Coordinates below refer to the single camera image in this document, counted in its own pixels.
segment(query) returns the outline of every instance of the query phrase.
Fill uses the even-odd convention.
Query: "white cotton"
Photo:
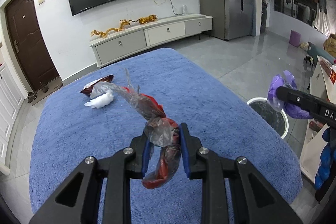
[[[91,108],[101,108],[108,105],[114,99],[112,90],[108,90],[105,94],[98,96],[95,99],[85,103],[85,106],[91,106]]]

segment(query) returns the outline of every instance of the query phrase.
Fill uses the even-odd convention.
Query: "yellow clothing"
[[[323,48],[331,56],[336,58],[336,34],[331,34],[323,43]]]

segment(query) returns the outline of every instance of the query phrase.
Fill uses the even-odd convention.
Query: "door handle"
[[[17,46],[17,44],[15,44],[15,49],[16,49],[16,53],[20,52],[19,47]]]

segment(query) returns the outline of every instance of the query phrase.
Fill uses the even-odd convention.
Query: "tv stand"
[[[135,25],[124,31],[111,33],[106,38],[95,37],[90,41],[90,47],[96,57],[97,66],[102,68],[146,49],[210,30],[212,17],[180,15]]]

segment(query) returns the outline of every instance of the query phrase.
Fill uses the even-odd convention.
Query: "doorframe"
[[[9,31],[7,26],[7,20],[6,20],[6,13],[5,13],[5,7],[11,2],[12,0],[6,0],[2,6],[0,6],[0,24],[2,26],[4,41],[3,41],[3,47],[5,48],[9,54],[9,58],[11,60],[11,63],[14,67],[14,70],[16,71],[21,83],[23,84],[23,87],[26,89],[27,93],[32,92],[33,89],[31,88],[24,72],[21,69],[21,66],[17,60],[16,54],[14,52],[14,49],[11,44],[11,39],[9,37]]]

